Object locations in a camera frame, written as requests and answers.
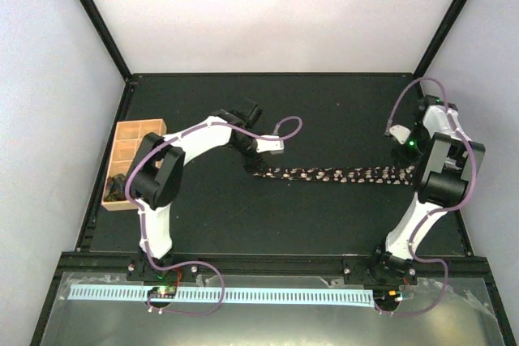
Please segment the black floral patterned tie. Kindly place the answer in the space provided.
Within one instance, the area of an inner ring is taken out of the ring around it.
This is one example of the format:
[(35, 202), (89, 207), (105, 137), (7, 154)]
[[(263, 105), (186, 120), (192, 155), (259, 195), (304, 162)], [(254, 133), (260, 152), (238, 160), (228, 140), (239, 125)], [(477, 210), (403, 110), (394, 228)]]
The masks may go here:
[(367, 168), (282, 168), (264, 167), (253, 172), (256, 177), (294, 182), (340, 184), (403, 185), (414, 183), (416, 167), (375, 166)]

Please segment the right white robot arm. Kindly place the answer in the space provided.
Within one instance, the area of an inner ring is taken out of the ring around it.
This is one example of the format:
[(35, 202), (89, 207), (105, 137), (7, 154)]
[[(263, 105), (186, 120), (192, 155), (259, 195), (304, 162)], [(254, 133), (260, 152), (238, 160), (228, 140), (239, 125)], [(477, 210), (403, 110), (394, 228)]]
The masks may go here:
[(436, 222), (469, 197), (486, 153), (483, 144), (466, 135), (455, 104), (426, 95), (418, 101), (414, 127), (391, 125), (386, 134), (396, 141), (392, 158), (403, 172), (394, 180), (414, 188), (410, 205), (398, 225), (376, 248), (368, 264), (370, 277), (386, 284), (405, 276), (417, 248)]

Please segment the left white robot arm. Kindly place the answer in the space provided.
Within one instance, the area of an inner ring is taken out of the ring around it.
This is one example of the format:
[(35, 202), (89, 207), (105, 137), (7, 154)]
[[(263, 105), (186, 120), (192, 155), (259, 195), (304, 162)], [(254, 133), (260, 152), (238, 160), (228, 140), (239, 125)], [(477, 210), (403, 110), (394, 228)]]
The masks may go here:
[(240, 131), (251, 130), (262, 110), (253, 105), (247, 113), (216, 111), (204, 121), (170, 135), (144, 136), (127, 173), (125, 194), (138, 207), (141, 226), (139, 246), (149, 254), (145, 270), (155, 280), (166, 280), (174, 271), (169, 231), (170, 206), (178, 195), (184, 166), (216, 147), (229, 147), (242, 155), (244, 169), (253, 173), (264, 166), (258, 141)]

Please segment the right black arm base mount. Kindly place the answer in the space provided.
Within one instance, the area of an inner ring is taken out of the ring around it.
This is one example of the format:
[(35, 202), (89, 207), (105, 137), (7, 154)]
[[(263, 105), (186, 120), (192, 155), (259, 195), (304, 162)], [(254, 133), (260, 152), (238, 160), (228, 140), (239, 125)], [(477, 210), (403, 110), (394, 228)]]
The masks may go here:
[(343, 276), (350, 284), (402, 285), (416, 284), (411, 262), (400, 258), (357, 256), (341, 262)]

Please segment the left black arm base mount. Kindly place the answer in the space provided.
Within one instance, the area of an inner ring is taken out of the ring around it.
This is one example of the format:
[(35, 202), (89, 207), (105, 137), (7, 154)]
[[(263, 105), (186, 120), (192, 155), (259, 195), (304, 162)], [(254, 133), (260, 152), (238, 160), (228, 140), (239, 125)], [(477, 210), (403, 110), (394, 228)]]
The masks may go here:
[(134, 257), (130, 260), (126, 281), (144, 285), (173, 285), (177, 281), (194, 282), (199, 265), (186, 265), (178, 269), (160, 271), (153, 267), (146, 257)]

